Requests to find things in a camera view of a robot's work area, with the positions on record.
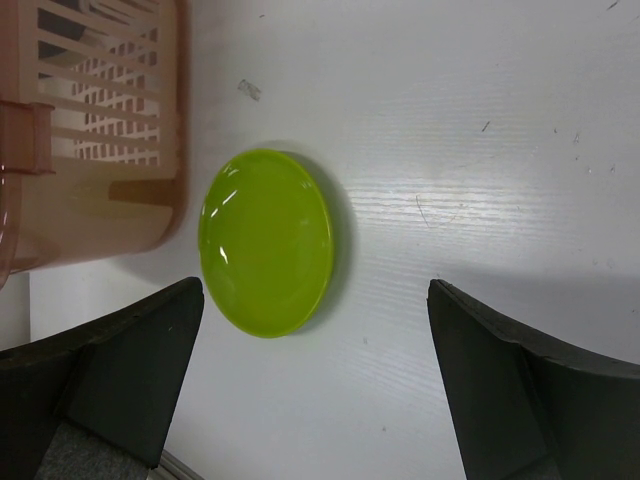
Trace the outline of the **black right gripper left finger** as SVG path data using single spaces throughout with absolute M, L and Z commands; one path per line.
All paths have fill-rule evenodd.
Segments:
M 1 353 L 4 479 L 145 479 L 160 464 L 204 310 L 188 277 Z

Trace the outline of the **green plastic plate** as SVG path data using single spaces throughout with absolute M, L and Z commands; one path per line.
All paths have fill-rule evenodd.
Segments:
M 347 233 L 340 195 L 317 164 L 293 151 L 248 150 L 220 169 L 203 200 L 203 281 L 239 330 L 288 336 L 325 303 Z

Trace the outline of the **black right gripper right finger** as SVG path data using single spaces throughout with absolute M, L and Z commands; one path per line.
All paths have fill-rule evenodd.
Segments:
M 636 479 L 639 367 L 518 322 L 440 279 L 427 309 L 469 479 Z

